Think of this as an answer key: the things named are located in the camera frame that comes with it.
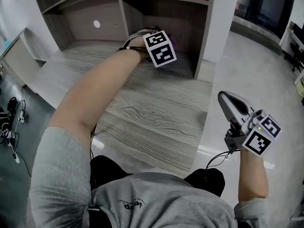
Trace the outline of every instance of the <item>t-shirt sleeve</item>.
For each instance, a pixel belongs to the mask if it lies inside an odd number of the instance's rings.
[[[252,228],[267,228],[268,212],[266,206],[267,199],[252,199],[250,201],[239,202],[234,207],[238,226],[240,228],[248,227],[248,225]]]
[[[29,192],[37,227],[81,227],[91,205],[90,156],[64,129],[45,130]]]

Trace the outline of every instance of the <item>white floor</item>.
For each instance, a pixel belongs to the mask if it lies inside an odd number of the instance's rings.
[[[250,39],[230,32],[223,56],[216,68],[208,117],[192,167],[192,171],[205,168],[214,155],[228,150],[224,136],[229,123],[217,101],[219,91],[239,94],[256,110],[264,109],[271,114],[283,129],[279,140],[264,158],[269,179],[271,228],[288,226],[304,191],[304,107],[293,85],[295,78],[291,65],[283,57]],[[95,155],[102,154],[111,158],[126,172],[167,172],[113,148],[97,145],[97,148],[93,147]],[[231,206],[238,202],[238,166],[238,153],[218,166],[226,180],[222,199]]]

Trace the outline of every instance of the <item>round hole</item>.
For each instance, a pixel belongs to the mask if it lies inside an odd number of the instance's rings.
[[[94,26],[95,26],[96,28],[99,28],[99,27],[100,27],[100,23],[99,23],[98,20],[94,20]]]

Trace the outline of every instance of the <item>person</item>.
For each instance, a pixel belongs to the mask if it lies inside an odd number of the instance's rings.
[[[142,37],[132,47],[144,47]],[[263,159],[240,152],[234,210],[220,195],[220,171],[199,169],[184,180],[163,173],[124,172],[112,160],[90,162],[91,131],[146,55],[116,52],[71,87],[38,147],[29,192],[37,227],[267,227]]]

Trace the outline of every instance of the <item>gray t-shirt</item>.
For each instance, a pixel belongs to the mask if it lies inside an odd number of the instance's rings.
[[[237,220],[267,227],[265,199],[241,202],[233,211],[221,198],[173,175],[135,174],[91,191],[88,151],[55,127],[41,139],[29,195],[37,227],[89,227],[89,205],[98,205],[113,228],[234,228]]]

